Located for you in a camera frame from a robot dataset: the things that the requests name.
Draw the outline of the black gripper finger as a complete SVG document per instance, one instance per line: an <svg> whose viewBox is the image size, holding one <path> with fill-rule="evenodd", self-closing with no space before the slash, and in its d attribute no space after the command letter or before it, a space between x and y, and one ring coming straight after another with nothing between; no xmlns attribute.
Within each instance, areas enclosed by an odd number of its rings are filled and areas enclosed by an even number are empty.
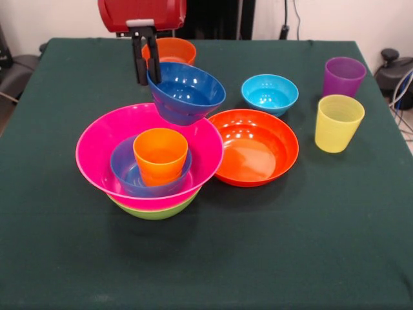
<svg viewBox="0 0 413 310"><path fill-rule="evenodd" d="M153 83L161 82L161 67L159 62L158 47L156 41L156 29L154 27L144 27L146 45L149 50L148 73Z"/></svg>
<svg viewBox="0 0 413 310"><path fill-rule="evenodd" d="M148 38L143 36L139 31L141 28L132 27L130 29L132 35L132 48L134 56L134 65L136 70L137 83L143 86L148 85L147 81L147 65L146 60L142 55L142 48L148 43Z"/></svg>

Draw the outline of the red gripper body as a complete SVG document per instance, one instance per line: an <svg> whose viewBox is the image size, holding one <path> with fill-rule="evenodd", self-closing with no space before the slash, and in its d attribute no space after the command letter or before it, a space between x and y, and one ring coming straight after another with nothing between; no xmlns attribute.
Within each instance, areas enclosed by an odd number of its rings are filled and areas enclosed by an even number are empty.
<svg viewBox="0 0 413 310"><path fill-rule="evenodd" d="M99 0L97 5L106 29L112 33L139 26L175 30L183 26L186 17L185 0Z"/></svg>

